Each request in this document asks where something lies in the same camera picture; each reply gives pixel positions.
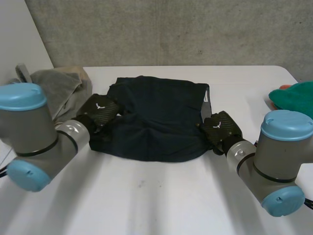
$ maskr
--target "green cloth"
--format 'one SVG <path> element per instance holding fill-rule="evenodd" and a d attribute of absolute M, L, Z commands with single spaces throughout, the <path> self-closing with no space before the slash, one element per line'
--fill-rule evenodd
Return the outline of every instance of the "green cloth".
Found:
<path fill-rule="evenodd" d="M 278 109 L 297 111 L 313 118 L 313 81 L 274 90 L 268 96 Z"/>

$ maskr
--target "navy garment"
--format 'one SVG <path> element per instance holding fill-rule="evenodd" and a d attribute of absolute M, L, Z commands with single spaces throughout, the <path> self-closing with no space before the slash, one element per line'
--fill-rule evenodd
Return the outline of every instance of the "navy garment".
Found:
<path fill-rule="evenodd" d="M 197 127 L 208 88 L 156 77 L 118 78 L 107 96 L 126 114 L 93 134 L 91 149 L 140 161 L 184 162 L 201 156 L 212 149 Z"/>

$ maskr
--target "silver connector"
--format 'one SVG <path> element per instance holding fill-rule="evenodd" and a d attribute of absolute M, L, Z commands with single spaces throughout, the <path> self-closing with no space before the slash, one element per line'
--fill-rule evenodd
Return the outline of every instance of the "silver connector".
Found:
<path fill-rule="evenodd" d="M 78 151 L 80 151 L 90 140 L 87 128 L 76 120 L 68 120 L 57 127 L 56 130 L 62 131 L 71 136 L 77 144 Z"/>
<path fill-rule="evenodd" d="M 229 170 L 237 172 L 237 166 L 241 160 L 255 151 L 256 147 L 249 141 L 240 141 L 234 144 L 227 153 Z"/>

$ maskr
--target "gray wall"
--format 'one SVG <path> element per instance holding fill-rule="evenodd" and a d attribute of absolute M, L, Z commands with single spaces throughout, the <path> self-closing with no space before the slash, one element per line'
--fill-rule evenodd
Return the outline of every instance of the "gray wall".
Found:
<path fill-rule="evenodd" d="M 56 67 L 279 65 L 313 80 L 312 0 L 26 4 Z"/>

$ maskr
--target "blue joint cap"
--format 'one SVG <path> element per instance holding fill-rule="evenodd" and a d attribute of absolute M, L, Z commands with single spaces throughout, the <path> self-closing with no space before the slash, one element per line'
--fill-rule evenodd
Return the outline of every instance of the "blue joint cap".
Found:
<path fill-rule="evenodd" d="M 262 207 L 272 216 L 281 217 L 298 210 L 305 201 L 305 195 L 298 186 L 281 188 L 269 194 L 261 202 Z"/>
<path fill-rule="evenodd" d="M 277 141 L 301 141 L 313 135 L 313 120 L 303 113 L 275 110 L 265 115 L 261 132 Z"/>
<path fill-rule="evenodd" d="M 6 173 L 15 184 L 27 191 L 38 192 L 51 182 L 43 170 L 22 160 L 13 160 Z"/>
<path fill-rule="evenodd" d="M 38 109 L 47 103 L 40 86 L 34 83 L 15 83 L 0 86 L 0 109 L 27 111 Z"/>

